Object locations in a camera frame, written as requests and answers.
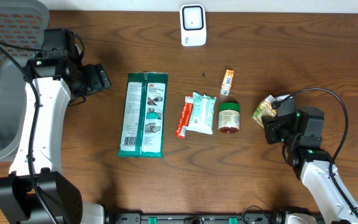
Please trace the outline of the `green lid spice jar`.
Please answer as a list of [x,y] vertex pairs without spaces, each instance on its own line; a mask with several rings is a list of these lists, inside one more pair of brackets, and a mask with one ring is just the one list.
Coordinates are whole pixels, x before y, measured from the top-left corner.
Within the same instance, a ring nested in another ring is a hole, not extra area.
[[218,129],[222,133],[232,134],[240,130],[240,106],[237,103],[219,105]]

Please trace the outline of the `grey plastic mesh basket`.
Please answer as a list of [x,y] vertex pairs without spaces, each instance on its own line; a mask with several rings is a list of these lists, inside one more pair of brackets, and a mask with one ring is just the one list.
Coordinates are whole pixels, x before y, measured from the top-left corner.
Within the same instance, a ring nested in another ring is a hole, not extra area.
[[0,1],[0,162],[16,155],[25,116],[25,81],[18,68],[41,49],[50,14],[40,1]]

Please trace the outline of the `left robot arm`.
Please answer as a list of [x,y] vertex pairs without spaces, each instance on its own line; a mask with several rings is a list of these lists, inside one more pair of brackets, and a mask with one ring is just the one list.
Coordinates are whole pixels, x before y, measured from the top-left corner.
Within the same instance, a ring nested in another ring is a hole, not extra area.
[[0,178],[0,209],[9,223],[111,223],[100,204],[83,201],[62,174],[63,120],[72,91],[59,59],[35,58],[24,71],[26,103],[21,139],[9,175]]

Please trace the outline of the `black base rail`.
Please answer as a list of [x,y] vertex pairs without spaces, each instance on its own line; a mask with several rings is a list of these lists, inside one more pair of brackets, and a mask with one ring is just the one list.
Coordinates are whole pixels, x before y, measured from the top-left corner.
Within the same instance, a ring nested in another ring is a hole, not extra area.
[[250,212],[245,215],[141,215],[139,213],[110,214],[108,224],[271,224],[283,223],[276,213]]

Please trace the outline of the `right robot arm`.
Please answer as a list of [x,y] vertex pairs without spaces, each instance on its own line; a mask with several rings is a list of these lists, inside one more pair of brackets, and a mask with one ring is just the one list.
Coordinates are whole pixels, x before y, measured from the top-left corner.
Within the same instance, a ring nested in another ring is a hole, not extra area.
[[339,176],[328,151],[321,148],[324,112],[314,107],[286,109],[264,116],[269,144],[283,143],[283,157],[313,196],[325,223],[358,223],[358,204]]

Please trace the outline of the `green juice carton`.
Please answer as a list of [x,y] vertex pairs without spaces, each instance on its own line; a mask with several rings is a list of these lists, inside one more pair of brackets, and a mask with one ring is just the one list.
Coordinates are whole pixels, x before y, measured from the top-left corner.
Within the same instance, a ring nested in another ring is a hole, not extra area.
[[288,97],[288,95],[282,95],[278,97],[273,97],[272,95],[267,96],[256,108],[254,111],[254,114],[252,115],[253,120],[264,129],[262,117],[268,116],[268,117],[275,117],[276,116],[276,110],[272,108],[272,102],[276,98],[283,98],[285,99]]

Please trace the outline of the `red white snack packet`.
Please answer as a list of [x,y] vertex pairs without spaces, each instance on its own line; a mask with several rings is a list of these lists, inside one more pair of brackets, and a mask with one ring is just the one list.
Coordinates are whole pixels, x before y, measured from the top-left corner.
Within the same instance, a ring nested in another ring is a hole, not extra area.
[[193,109],[193,95],[185,96],[185,104],[180,114],[180,120],[175,130],[175,136],[178,138],[185,138],[186,129],[190,121],[191,112]]

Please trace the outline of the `white barcode scanner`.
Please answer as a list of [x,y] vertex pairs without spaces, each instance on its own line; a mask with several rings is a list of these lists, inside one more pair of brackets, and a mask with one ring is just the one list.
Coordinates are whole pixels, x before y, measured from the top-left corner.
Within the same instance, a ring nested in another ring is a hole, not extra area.
[[201,4],[186,4],[180,8],[181,44],[197,47],[206,43],[206,11]]

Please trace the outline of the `green white barcode packet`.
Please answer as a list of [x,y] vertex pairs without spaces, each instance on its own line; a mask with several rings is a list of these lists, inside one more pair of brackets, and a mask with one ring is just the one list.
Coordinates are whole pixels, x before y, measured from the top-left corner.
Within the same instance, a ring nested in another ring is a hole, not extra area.
[[119,157],[163,156],[167,73],[129,73]]

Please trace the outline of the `white teal snack packet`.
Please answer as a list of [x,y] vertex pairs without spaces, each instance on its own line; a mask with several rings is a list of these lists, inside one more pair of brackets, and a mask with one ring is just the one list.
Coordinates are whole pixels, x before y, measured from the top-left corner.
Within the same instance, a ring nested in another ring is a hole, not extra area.
[[215,104],[216,97],[193,92],[193,109],[186,130],[212,135]]

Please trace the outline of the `orange tissue packet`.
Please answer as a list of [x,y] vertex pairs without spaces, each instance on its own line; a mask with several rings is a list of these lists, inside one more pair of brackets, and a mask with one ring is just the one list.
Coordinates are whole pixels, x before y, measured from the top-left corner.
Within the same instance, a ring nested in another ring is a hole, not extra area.
[[234,81],[234,71],[227,69],[221,85],[221,95],[228,96]]

